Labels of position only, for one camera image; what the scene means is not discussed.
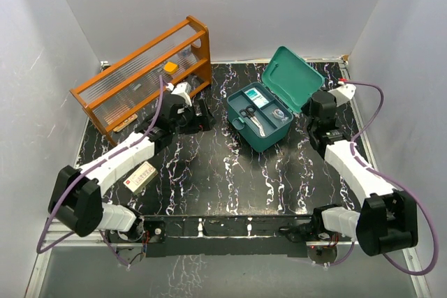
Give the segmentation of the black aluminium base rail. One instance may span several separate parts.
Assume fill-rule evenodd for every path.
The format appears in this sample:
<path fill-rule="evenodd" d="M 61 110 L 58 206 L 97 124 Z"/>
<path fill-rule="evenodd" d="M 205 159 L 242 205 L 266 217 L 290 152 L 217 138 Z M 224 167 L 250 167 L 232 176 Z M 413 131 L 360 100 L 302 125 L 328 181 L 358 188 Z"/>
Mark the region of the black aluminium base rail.
<path fill-rule="evenodd" d="M 336 238 L 358 244 L 368 256 L 411 248 L 418 242 L 416 215 L 385 209 L 362 212 L 343 207 L 319 207 L 311 215 L 285 216 L 136 216 L 103 215 L 100 224 L 83 223 L 61 231 L 50 225 L 38 251 L 63 241 L 105 240 L 112 244 L 142 244 L 150 258 L 171 255 L 269 255 L 302 257 L 307 245 L 333 247 Z"/>

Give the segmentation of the blue-grey divider tray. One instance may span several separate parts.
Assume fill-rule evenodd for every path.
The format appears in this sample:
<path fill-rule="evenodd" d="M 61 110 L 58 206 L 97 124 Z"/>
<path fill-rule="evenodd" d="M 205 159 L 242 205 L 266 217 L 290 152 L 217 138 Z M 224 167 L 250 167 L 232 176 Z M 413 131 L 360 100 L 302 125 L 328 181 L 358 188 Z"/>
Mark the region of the blue-grey divider tray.
<path fill-rule="evenodd" d="M 282 133 L 288 131 L 288 127 L 293 120 L 293 114 L 274 95 L 274 101 L 271 105 L 261 109 L 256 107 L 244 94 L 244 91 L 250 87 L 263 87 L 264 90 L 269 91 L 273 95 L 273 93 L 265 85 L 258 82 L 254 82 L 243 87 L 227 98 L 228 121 L 240 133 L 242 131 L 251 131 L 254 136 L 259 138 L 267 138 L 271 135 L 280 134 L 280 138 L 283 138 Z M 240 110 L 248 105 L 253 105 L 256 108 L 255 115 L 264 127 L 265 137 L 260 136 L 258 128 L 250 119 L 243 117 L 240 114 Z M 275 109 L 282 110 L 288 117 L 288 120 L 281 122 L 280 120 L 275 119 L 272 115 L 272 112 Z"/>

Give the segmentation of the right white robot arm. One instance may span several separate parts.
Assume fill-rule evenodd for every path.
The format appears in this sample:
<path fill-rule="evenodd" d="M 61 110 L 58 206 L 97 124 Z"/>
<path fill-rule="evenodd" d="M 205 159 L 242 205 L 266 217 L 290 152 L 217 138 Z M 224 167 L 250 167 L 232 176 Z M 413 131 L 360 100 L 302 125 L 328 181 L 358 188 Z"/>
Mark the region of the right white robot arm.
<path fill-rule="evenodd" d="M 372 166 L 337 126 L 337 104 L 347 100 L 336 92 L 317 91 L 302 111 L 310 118 L 307 131 L 312 148 L 348 184 L 361 210 L 335 204 L 318 207 L 309 229 L 321 240 L 334 233 L 345 235 L 358 242 L 369 256 L 414 247 L 418 243 L 416 201 L 374 174 Z"/>

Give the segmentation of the small tape roll bag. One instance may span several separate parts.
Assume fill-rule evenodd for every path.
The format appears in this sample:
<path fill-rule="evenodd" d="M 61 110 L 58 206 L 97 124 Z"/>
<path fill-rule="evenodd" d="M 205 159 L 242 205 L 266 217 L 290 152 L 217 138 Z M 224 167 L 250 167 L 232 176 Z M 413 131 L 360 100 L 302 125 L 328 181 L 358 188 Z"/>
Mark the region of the small tape roll bag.
<path fill-rule="evenodd" d="M 286 114 L 280 109 L 273 110 L 272 115 L 275 119 L 280 120 L 281 122 L 285 122 L 288 120 Z"/>

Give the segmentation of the cream medicine carton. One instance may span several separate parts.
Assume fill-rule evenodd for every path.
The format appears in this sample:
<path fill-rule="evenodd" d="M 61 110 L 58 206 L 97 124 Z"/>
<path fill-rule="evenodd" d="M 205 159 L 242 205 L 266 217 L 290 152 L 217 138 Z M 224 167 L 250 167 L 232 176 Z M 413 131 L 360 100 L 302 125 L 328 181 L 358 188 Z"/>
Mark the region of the cream medicine carton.
<path fill-rule="evenodd" d="M 157 174 L 156 168 L 145 161 L 124 181 L 124 185 L 132 193 L 138 194 Z"/>

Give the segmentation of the orange wooden shelf rack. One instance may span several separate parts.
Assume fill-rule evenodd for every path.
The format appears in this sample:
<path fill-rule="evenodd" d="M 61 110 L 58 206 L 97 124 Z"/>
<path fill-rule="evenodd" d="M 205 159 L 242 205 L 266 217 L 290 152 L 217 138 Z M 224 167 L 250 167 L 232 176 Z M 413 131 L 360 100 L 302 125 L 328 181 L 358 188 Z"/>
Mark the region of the orange wooden shelf rack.
<path fill-rule="evenodd" d="M 168 61 L 179 66 L 173 75 L 163 70 Z M 160 78 L 179 84 L 192 76 L 197 77 L 199 83 L 193 86 L 190 97 L 212 83 L 209 29 L 189 15 L 92 79 L 71 89 L 71 94 L 97 131 L 115 146 L 113 128 L 159 96 Z"/>

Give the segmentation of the teal white sachet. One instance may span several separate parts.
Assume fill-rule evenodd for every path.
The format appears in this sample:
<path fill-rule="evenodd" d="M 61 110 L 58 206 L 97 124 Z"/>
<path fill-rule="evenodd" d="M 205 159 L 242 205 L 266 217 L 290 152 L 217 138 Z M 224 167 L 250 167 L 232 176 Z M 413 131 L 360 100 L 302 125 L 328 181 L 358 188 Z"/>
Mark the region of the teal white sachet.
<path fill-rule="evenodd" d="M 274 101 L 273 95 L 269 91 L 264 90 L 263 87 L 250 87 L 244 91 L 244 94 L 260 109 L 271 105 Z"/>

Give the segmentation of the black handled scissors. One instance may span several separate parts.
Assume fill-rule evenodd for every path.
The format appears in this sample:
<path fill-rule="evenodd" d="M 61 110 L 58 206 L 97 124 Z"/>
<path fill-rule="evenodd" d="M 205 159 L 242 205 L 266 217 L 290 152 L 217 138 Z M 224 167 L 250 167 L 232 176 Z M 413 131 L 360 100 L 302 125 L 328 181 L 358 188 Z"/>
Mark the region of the black handled scissors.
<path fill-rule="evenodd" d="M 243 117 L 250 119 L 253 124 L 258 128 L 259 134 L 261 137 L 265 137 L 265 130 L 262 123 L 258 120 L 255 115 L 256 108 L 253 105 L 248 105 L 245 108 L 240 110 L 240 114 Z"/>

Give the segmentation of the teal medicine box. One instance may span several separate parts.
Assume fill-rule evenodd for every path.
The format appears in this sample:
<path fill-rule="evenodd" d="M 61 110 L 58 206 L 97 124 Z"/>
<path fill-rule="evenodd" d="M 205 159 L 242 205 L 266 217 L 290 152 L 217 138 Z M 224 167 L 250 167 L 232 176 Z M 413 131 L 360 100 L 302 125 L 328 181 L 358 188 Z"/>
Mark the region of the teal medicine box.
<path fill-rule="evenodd" d="M 308 98 L 323 86 L 324 78 L 304 59 L 287 47 L 281 46 L 265 68 L 259 83 L 265 85 L 293 114 L 294 118 L 297 113 L 301 112 L 301 108 Z M 287 132 L 282 133 L 283 138 L 287 135 Z M 265 151 L 283 139 L 280 138 L 280 134 L 259 138 L 254 136 L 251 131 L 242 131 L 241 133 L 238 131 L 238 133 L 258 153 Z"/>

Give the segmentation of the yellow-orange small block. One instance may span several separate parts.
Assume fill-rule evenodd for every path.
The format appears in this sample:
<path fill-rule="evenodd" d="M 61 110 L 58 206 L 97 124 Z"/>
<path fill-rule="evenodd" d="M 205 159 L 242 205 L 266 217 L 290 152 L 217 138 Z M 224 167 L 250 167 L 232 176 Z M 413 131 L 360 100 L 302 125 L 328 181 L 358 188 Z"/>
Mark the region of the yellow-orange small block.
<path fill-rule="evenodd" d="M 168 61 L 163 66 L 163 70 L 169 75 L 173 75 L 174 73 L 176 73 L 178 68 L 179 68 L 179 66 L 176 63 L 173 63 L 171 61 Z"/>

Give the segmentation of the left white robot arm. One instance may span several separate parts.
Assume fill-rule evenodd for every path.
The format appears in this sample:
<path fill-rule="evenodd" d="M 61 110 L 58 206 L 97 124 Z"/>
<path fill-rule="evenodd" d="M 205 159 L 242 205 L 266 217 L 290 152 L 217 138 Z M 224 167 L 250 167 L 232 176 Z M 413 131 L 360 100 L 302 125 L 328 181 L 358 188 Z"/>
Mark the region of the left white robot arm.
<path fill-rule="evenodd" d="M 192 105 L 183 96 L 165 95 L 156 111 L 116 147 L 88 164 L 67 165 L 59 171 L 48 206 L 51 218 L 79 237 L 113 230 L 129 241 L 139 240 L 145 229 L 137 212 L 105 203 L 103 196 L 118 179 L 167 147 L 174 135 L 209 131 L 214 123 L 204 99 Z"/>

